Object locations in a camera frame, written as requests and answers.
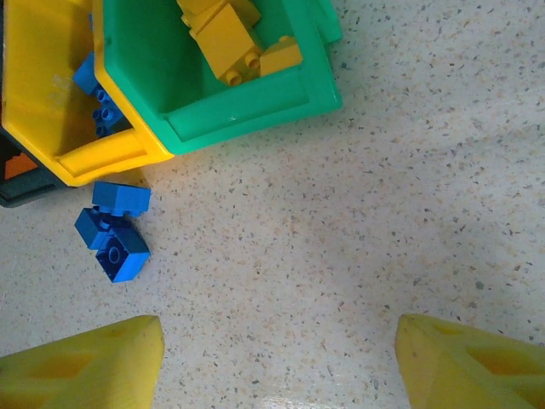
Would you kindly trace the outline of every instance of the yellow lego brick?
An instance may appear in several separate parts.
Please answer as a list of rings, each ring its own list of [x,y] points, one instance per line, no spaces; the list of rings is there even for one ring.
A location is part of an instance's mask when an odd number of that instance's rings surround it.
[[[543,409],[545,348],[424,315],[395,342],[413,409]]]
[[[261,76],[274,74],[291,66],[297,66],[303,61],[297,41],[290,36],[280,38],[280,41],[269,47],[261,56]]]
[[[0,359],[0,408],[144,409],[163,360],[158,317],[141,316]]]
[[[181,20],[191,28],[189,33],[195,38],[228,3],[247,26],[254,26],[261,18],[261,13],[250,0],[220,0],[199,14],[192,14],[186,10]]]
[[[184,13],[199,14],[220,0],[176,0]]]
[[[227,3],[195,37],[215,77],[229,86],[259,76],[263,53],[234,7]]]

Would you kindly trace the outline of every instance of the lego stud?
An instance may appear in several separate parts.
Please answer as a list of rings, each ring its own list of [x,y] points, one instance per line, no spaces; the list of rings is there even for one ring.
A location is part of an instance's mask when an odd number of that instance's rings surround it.
[[[250,70],[256,70],[259,68],[260,62],[259,62],[259,55],[256,53],[248,53],[244,57],[244,64],[250,69]]]
[[[240,85],[242,83],[242,77],[237,71],[230,71],[226,75],[227,83],[232,86],[236,87],[237,85]]]
[[[96,135],[99,138],[102,138],[104,136],[108,136],[108,128],[106,126],[97,126],[96,127]]]
[[[101,89],[99,92],[96,93],[96,99],[101,104],[112,100],[110,96],[107,94],[107,92],[105,92],[105,90],[103,89]]]
[[[112,247],[108,251],[108,259],[110,260],[111,264],[119,263],[119,260],[121,260],[121,254],[119,253],[119,249],[117,247]]]
[[[102,219],[100,219],[100,222],[99,222],[99,226],[100,228],[104,229],[104,230],[107,230],[108,228],[110,228],[110,225],[112,224],[111,221],[110,221],[110,217],[108,217],[109,215],[104,215],[104,217]]]
[[[108,108],[104,108],[102,110],[102,119],[104,119],[105,121],[109,121],[110,119],[112,119],[113,115],[113,111]]]

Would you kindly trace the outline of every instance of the blue lego brick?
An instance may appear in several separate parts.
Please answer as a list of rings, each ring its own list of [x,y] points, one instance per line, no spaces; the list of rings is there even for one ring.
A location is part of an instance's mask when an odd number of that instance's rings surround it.
[[[103,102],[100,108],[93,112],[93,119],[97,126],[111,128],[123,118],[122,112],[111,101]]]
[[[138,217],[149,209],[151,196],[152,191],[146,187],[98,181],[93,191],[93,205],[99,206],[101,213],[112,216]]]
[[[93,112],[93,119],[96,124],[96,135],[99,138],[130,128],[129,121],[105,90],[99,89],[96,99],[100,103],[100,108]]]
[[[150,256],[144,239],[132,227],[111,228],[96,259],[112,283],[132,280]]]
[[[89,54],[72,79],[87,95],[95,95],[101,89],[95,77],[95,53]]]
[[[130,224],[122,217],[100,213],[98,206],[95,206],[93,209],[83,209],[75,226],[87,247],[99,250],[112,226],[127,227]]]

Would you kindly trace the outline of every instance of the green toy bin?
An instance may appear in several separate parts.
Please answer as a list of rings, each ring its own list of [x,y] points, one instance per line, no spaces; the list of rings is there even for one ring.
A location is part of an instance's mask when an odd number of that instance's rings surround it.
[[[254,3],[264,47],[294,36],[303,62],[228,88],[189,36],[176,0],[104,1],[106,71],[172,153],[341,107],[328,48],[342,32],[330,1]]]

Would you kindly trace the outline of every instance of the toy bin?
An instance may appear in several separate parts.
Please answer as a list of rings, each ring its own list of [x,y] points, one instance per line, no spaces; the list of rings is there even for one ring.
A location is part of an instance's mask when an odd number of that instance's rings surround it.
[[[72,80],[93,50],[91,9],[91,0],[4,1],[3,127],[69,186],[172,157],[137,128],[96,136],[99,104]]]
[[[176,0],[95,0],[106,71],[161,142],[183,154],[341,106],[329,44],[342,36],[329,0],[255,0],[266,49],[282,36],[303,62],[228,88],[218,81],[181,21]]]
[[[3,4],[0,14],[0,36],[3,40]],[[3,55],[0,53],[0,85]],[[40,164],[0,127],[0,206],[17,207],[39,199],[66,185]]]

